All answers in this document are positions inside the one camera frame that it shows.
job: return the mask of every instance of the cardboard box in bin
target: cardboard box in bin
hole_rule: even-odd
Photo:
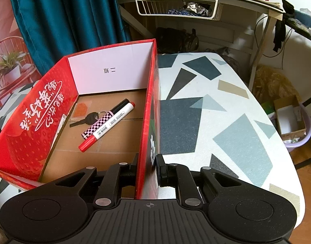
[[[86,166],[106,170],[139,153],[135,197],[156,198],[159,78],[155,40],[109,45],[63,57],[37,82],[0,134],[0,177],[32,189]],[[76,103],[109,111],[127,98],[134,110],[86,152],[86,124],[69,127]]]
[[[283,141],[303,137],[306,126],[299,102],[295,95],[274,101],[278,132]]]

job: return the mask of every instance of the purple bucket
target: purple bucket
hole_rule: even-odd
[[[304,117],[306,125],[306,136],[299,142],[293,144],[285,144],[288,152],[292,152],[295,148],[304,145],[311,138],[311,116],[308,114],[306,108],[302,104],[299,104],[299,106],[301,108],[302,116]]]

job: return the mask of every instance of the wire basket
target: wire basket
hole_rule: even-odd
[[[216,21],[220,20],[223,8],[223,4],[219,3],[219,0],[215,0],[212,16],[206,17],[195,15],[168,14],[169,10],[180,10],[184,6],[183,0],[135,0],[135,3],[139,15],[143,16],[175,16]]]

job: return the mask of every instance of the metal screw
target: metal screw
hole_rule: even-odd
[[[108,198],[99,198],[96,200],[96,205],[98,206],[108,206],[112,203],[112,201]]]
[[[201,200],[197,198],[188,198],[185,200],[185,204],[189,206],[198,206],[201,203]]]

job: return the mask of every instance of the key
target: key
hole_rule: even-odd
[[[80,125],[80,124],[87,124],[87,125],[93,125],[95,122],[97,122],[99,119],[99,113],[97,112],[92,112],[90,114],[88,114],[85,119],[82,119],[78,122],[74,122],[72,124],[70,124],[70,127],[76,126],[76,125]]]

